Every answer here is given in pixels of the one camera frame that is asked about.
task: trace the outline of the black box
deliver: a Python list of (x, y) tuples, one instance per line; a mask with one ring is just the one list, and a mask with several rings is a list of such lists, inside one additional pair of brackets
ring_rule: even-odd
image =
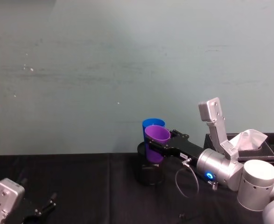
[[(239, 151), (239, 162), (246, 162), (248, 160), (263, 160), (271, 163), (274, 166), (274, 133), (264, 133), (267, 135), (267, 139), (262, 143), (262, 145), (257, 150), (246, 150)], [(231, 140), (233, 137), (237, 136), (238, 133), (228, 133), (227, 138)], [(204, 149), (211, 148), (215, 150), (212, 141), (211, 134), (205, 135)]]

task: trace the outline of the crumpled paper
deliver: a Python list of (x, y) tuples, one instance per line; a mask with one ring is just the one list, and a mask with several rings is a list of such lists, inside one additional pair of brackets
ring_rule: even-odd
[(254, 129), (248, 129), (239, 133), (230, 142), (239, 151), (257, 150), (265, 139), (267, 139), (267, 135)]

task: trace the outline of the black tablecloth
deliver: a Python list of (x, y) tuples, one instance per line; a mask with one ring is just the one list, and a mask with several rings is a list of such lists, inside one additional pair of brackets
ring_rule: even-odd
[[(47, 224), (261, 224), (260, 212), (238, 204), (236, 193), (216, 192), (199, 180), (196, 198), (175, 186), (180, 160), (164, 161), (165, 181), (143, 186), (134, 178), (136, 154), (68, 154), (0, 156), (0, 180), (27, 178), (25, 197), (44, 204), (57, 192), (57, 207)], [(196, 191), (190, 172), (178, 177), (182, 190)]]

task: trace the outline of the blue led light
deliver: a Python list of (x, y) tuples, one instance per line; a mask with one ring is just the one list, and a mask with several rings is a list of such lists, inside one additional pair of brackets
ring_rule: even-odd
[(213, 180), (213, 175), (212, 175), (212, 173), (206, 172), (206, 173), (205, 173), (205, 176), (207, 177), (207, 179)]

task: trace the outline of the white cable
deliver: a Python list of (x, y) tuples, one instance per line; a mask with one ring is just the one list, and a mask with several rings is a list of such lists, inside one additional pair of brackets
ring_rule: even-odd
[[(195, 178), (196, 184), (197, 184), (197, 191), (196, 191), (196, 194), (194, 195), (194, 196), (196, 196), (196, 195), (199, 193), (199, 183), (198, 183), (198, 179), (197, 179), (196, 174), (194, 173), (193, 169), (192, 169), (190, 166), (187, 166), (187, 167), (188, 167), (188, 168), (190, 169), (190, 171), (192, 172), (192, 174), (193, 174), (193, 176), (194, 176), (194, 178)], [(184, 168), (181, 168), (181, 169), (179, 169), (179, 170), (176, 172), (176, 174), (175, 174), (175, 184), (176, 184), (176, 187), (177, 187), (177, 189), (179, 190), (179, 192), (180, 192), (184, 197), (190, 198), (189, 196), (186, 196), (186, 195), (182, 192), (182, 190), (180, 189), (180, 187), (178, 186), (178, 183), (177, 183), (177, 176), (178, 176), (178, 173), (179, 173), (180, 171), (182, 171), (182, 170), (184, 170)]]

